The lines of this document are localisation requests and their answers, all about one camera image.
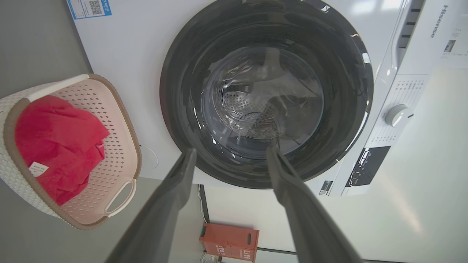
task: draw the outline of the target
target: gray floor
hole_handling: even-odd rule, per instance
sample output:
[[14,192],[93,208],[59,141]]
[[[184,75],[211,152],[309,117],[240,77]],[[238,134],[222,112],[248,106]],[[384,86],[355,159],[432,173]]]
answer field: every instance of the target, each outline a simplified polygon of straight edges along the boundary
[[[0,98],[90,73],[65,0],[0,2]],[[132,202],[96,230],[76,230],[18,197],[0,181],[0,262],[100,263],[160,181],[140,178]],[[177,220],[170,263],[199,262],[203,219],[197,186]]]

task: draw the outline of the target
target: washing machine door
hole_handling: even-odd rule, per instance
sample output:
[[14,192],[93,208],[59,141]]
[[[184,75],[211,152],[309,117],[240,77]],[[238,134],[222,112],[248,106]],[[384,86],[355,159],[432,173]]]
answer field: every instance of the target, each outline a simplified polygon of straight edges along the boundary
[[335,165],[372,104],[366,49],[350,23],[319,0],[218,0],[172,43],[160,99],[181,150],[233,185],[271,188],[274,145],[309,180]]

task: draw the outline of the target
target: paper label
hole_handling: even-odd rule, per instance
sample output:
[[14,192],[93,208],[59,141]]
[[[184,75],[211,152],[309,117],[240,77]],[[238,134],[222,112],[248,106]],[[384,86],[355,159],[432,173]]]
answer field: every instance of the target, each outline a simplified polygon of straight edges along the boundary
[[68,0],[74,19],[112,15],[108,0]]
[[328,191],[330,191],[331,183],[333,183],[333,181],[325,181],[323,183],[322,189],[319,192],[319,195],[327,195]]
[[458,19],[442,53],[441,65],[468,68],[468,14],[462,14]]

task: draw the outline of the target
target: clothing tag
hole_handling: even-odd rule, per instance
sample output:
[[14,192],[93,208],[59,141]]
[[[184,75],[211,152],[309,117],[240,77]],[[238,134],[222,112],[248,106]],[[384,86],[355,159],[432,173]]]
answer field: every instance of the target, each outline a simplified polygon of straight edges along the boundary
[[40,164],[38,162],[33,162],[31,166],[29,167],[29,170],[31,171],[32,175],[34,177],[38,177],[41,174],[43,174],[47,169],[49,169],[48,166],[45,166],[44,164]]

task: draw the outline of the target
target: qr code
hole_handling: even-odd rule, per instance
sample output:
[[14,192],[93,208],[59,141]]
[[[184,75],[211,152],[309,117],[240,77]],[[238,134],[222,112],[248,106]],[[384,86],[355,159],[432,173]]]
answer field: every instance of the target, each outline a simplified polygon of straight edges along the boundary
[[91,12],[93,12],[93,15],[102,14],[100,0],[89,1],[89,5],[91,6]]

